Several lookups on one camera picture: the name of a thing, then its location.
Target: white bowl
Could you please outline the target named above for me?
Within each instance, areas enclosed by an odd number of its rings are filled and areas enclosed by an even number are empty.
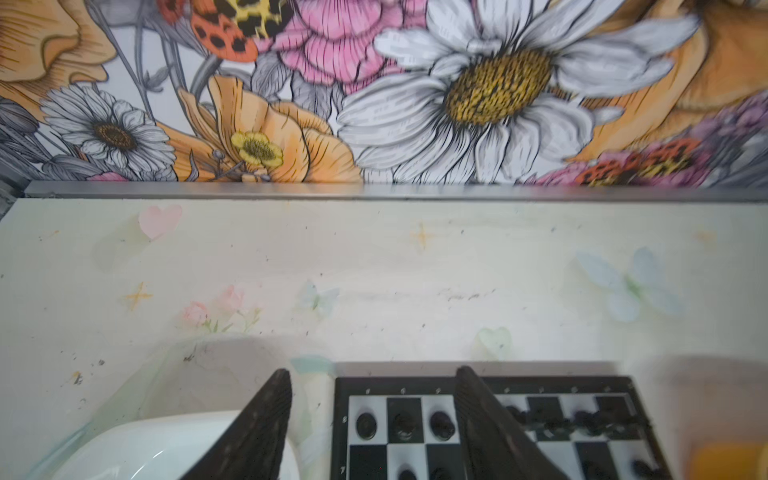
[[[239,413],[195,413],[120,425],[77,450],[52,480],[176,480]],[[280,480],[299,480],[296,454],[287,440]]]

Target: floral backdrop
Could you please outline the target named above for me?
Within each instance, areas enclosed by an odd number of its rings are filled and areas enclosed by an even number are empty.
[[[16,0],[0,174],[768,184],[768,0]]]

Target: daisy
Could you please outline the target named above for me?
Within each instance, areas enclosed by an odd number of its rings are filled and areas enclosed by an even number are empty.
[[[467,0],[430,0],[427,29],[376,38],[410,72],[347,97],[339,136],[369,182],[515,182],[552,170],[623,113],[581,99],[659,81],[674,66],[661,55],[699,26],[691,15],[584,37],[623,1],[478,0],[475,14]]]
[[[161,128],[143,111],[105,91],[77,84],[51,90],[41,110],[62,139],[117,169],[141,176],[167,170],[176,160]]]

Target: white table surface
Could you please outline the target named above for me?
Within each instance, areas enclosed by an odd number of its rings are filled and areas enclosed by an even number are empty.
[[[184,214],[150,243],[137,214],[152,204]],[[640,247],[683,316],[613,320],[574,259],[625,271]],[[508,363],[487,372],[634,376],[682,478],[698,445],[768,439],[766,250],[768,207],[749,204],[22,199],[0,222],[0,478],[24,478],[84,426],[239,408],[287,359],[450,370],[491,359],[476,336],[499,327]],[[340,289],[327,317],[299,305],[307,280]],[[142,282],[152,297],[131,310]],[[184,307],[229,285],[261,309],[246,334],[185,323]],[[290,437],[311,457],[329,448],[313,433],[332,383],[292,374],[309,413]]]

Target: chessboard border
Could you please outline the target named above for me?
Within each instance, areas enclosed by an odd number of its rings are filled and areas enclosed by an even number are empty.
[[[653,432],[653,425],[628,376],[486,376],[483,382],[494,395],[564,395],[584,394],[627,394],[641,423],[644,440],[657,465],[665,472],[669,467]],[[331,448],[330,480],[346,480],[348,427],[337,428],[338,419],[349,417],[350,396],[424,396],[453,395],[456,378],[453,376],[404,376],[404,377],[338,377],[333,399],[333,443]]]

